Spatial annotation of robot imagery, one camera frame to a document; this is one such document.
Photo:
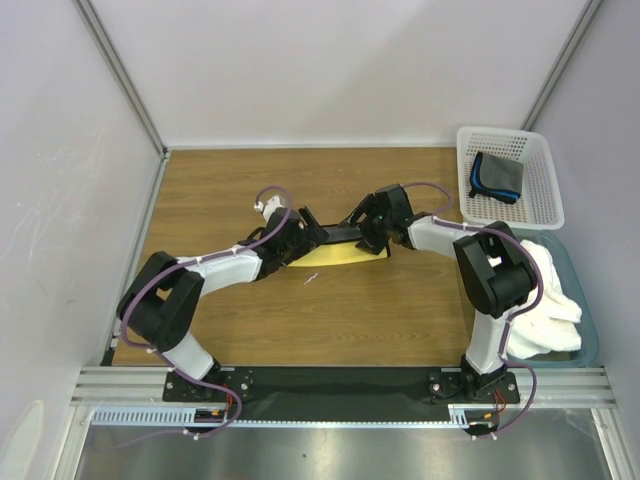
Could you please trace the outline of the left aluminium corner post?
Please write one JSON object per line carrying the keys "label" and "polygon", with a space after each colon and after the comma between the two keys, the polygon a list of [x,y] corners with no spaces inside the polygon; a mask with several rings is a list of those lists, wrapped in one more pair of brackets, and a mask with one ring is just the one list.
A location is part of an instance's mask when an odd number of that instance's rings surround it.
{"label": "left aluminium corner post", "polygon": [[72,0],[71,3],[83,20],[90,37],[96,44],[107,68],[113,75],[147,139],[160,158],[165,158],[168,148],[162,141],[159,131],[93,2],[90,0]]}

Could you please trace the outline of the dark grey towel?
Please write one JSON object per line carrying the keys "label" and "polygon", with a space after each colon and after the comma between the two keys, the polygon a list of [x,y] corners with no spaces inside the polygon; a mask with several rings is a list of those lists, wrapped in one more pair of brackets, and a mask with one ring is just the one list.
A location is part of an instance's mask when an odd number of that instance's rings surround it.
{"label": "dark grey towel", "polygon": [[378,254],[359,249],[357,244],[362,240],[362,236],[356,227],[323,225],[322,228],[329,234],[327,242],[290,263],[290,268],[340,266],[391,257],[389,246]]}

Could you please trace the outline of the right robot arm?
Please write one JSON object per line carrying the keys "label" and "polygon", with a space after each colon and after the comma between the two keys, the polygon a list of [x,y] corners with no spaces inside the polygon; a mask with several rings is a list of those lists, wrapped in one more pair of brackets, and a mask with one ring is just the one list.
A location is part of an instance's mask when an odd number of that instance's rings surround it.
{"label": "right robot arm", "polygon": [[400,184],[368,194],[340,224],[357,229],[357,248],[371,254],[393,242],[456,261],[475,310],[471,341],[461,357],[461,392],[474,402],[493,394],[507,372],[511,323],[528,310],[529,294],[541,282],[535,261],[510,227],[504,222],[468,226],[436,213],[416,213]]}

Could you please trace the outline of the clear teal plastic bin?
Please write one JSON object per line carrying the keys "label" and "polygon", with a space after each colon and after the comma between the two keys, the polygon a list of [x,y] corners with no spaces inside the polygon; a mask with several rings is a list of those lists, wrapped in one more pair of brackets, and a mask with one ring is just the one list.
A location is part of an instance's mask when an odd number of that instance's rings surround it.
{"label": "clear teal plastic bin", "polygon": [[516,231],[516,235],[520,240],[530,240],[549,250],[564,294],[575,301],[582,309],[581,321],[576,326],[582,340],[579,350],[540,354],[523,360],[523,363],[534,368],[595,367],[599,355],[599,336],[587,297],[584,294],[570,254],[564,244],[551,231],[520,229]]}

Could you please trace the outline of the blue and grey towel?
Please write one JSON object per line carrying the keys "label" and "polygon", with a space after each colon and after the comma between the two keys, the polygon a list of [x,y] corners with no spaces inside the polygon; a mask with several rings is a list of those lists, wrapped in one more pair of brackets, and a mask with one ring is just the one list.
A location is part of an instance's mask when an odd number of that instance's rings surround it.
{"label": "blue and grey towel", "polygon": [[513,205],[521,198],[523,178],[522,163],[479,151],[469,174],[469,197],[482,195]]}

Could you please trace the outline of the aluminium frame rail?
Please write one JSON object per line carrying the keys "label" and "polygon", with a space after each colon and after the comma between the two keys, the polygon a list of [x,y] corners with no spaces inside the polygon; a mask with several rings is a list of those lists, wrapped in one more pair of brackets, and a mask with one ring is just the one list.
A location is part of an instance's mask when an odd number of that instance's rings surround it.
{"label": "aluminium frame rail", "polygon": [[[85,367],[72,393],[74,405],[151,405],[162,400],[169,369],[161,366]],[[539,368],[535,408],[617,406],[606,371],[596,368]]]}

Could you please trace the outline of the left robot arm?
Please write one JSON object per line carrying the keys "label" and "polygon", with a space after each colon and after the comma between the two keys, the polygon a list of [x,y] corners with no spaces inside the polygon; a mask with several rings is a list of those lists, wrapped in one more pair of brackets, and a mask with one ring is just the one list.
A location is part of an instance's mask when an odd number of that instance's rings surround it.
{"label": "left robot arm", "polygon": [[220,388],[219,362],[196,340],[191,324],[200,299],[218,290],[252,283],[325,244],[329,233],[302,207],[277,207],[265,225],[232,247],[202,257],[152,254],[116,313],[122,331],[132,330],[170,366],[186,375],[185,388],[199,400]]}

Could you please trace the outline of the white perforated plastic basket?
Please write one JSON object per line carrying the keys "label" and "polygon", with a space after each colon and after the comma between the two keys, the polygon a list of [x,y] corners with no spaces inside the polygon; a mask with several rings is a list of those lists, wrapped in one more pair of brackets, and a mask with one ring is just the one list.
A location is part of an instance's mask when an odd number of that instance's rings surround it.
{"label": "white perforated plastic basket", "polygon": [[557,230],[564,209],[547,140],[523,130],[462,127],[457,132],[460,211],[475,224]]}

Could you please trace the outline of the right aluminium corner post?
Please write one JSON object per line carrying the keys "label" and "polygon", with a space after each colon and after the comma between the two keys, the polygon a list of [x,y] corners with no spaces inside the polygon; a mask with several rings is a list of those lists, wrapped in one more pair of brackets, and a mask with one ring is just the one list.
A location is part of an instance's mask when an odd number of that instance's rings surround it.
{"label": "right aluminium corner post", "polygon": [[535,129],[545,108],[551,101],[555,90],[571,65],[573,58],[579,51],[583,40],[596,21],[603,6],[606,4],[607,1],[605,0],[588,0],[585,2],[556,60],[542,83],[534,102],[525,116],[520,126],[521,130],[533,131]]}

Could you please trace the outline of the white scrap on table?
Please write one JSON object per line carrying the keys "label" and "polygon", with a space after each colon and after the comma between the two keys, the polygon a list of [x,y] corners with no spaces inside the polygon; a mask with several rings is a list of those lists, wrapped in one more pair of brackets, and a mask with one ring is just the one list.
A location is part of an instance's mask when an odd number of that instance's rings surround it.
{"label": "white scrap on table", "polygon": [[305,282],[304,285],[309,284],[310,282],[312,282],[313,280],[315,280],[317,277],[319,276],[319,273],[314,273],[313,275],[311,275]]}

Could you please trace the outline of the white towel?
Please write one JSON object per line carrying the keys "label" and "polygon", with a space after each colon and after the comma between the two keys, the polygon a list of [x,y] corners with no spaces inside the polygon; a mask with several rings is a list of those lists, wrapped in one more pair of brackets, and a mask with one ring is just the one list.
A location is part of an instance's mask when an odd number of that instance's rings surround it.
{"label": "white towel", "polygon": [[521,245],[539,267],[543,296],[534,309],[513,320],[507,354],[528,359],[552,352],[579,351],[582,338],[577,325],[581,322],[581,307],[564,293],[550,251],[530,240],[522,240]]}

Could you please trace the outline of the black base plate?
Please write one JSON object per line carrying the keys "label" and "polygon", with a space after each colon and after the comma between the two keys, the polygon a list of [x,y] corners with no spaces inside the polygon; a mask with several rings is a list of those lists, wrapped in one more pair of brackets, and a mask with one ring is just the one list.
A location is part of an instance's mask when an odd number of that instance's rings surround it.
{"label": "black base plate", "polygon": [[477,386],[444,367],[227,367],[205,378],[235,392],[242,420],[427,422],[453,404],[482,410],[520,402],[515,375]]}

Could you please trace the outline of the aluminium corner post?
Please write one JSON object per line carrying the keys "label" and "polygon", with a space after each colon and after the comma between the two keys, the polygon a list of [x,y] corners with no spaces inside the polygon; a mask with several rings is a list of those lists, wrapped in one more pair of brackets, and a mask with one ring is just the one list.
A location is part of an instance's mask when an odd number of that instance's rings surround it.
{"label": "aluminium corner post", "polygon": [[520,126],[521,130],[533,131],[535,129],[545,108],[551,101],[555,90],[571,65],[573,58],[579,51],[583,40],[596,21],[603,6],[606,4],[607,1],[605,0],[588,0],[585,2],[556,60],[542,83],[534,102],[525,116]]}
{"label": "aluminium corner post", "polygon": [[90,0],[72,0],[71,3],[83,20],[90,37],[96,44],[107,68],[113,75],[147,139],[160,158],[165,158],[168,148],[162,141],[159,131],[93,2]]}

